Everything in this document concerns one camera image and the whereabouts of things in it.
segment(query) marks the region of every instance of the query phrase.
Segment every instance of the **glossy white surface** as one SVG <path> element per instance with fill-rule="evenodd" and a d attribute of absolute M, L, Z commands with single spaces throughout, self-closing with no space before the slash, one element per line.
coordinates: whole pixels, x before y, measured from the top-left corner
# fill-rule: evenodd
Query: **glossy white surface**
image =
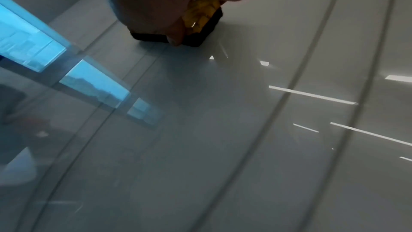
<path fill-rule="evenodd" d="M 56 159 L 19 188 L 25 211 L 10 197 L 6 231 L 410 231 L 410 0 L 365 90 L 388 2 L 227 3 L 196 49 L 116 22 L 85 44 L 131 92 L 116 110 L 5 72 L 29 98 L 46 92 L 25 113 L 51 126 L 34 157 Z M 151 121 L 128 116 L 138 99 Z"/>

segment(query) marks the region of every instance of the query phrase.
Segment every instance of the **finger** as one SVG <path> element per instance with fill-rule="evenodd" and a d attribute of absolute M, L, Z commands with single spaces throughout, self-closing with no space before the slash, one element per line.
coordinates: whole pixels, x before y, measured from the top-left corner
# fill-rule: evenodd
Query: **finger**
<path fill-rule="evenodd" d="M 164 34 L 167 36 L 167 41 L 169 41 L 171 45 L 181 45 L 186 34 L 183 19 L 181 17 L 178 18 L 170 27 L 164 30 Z"/>

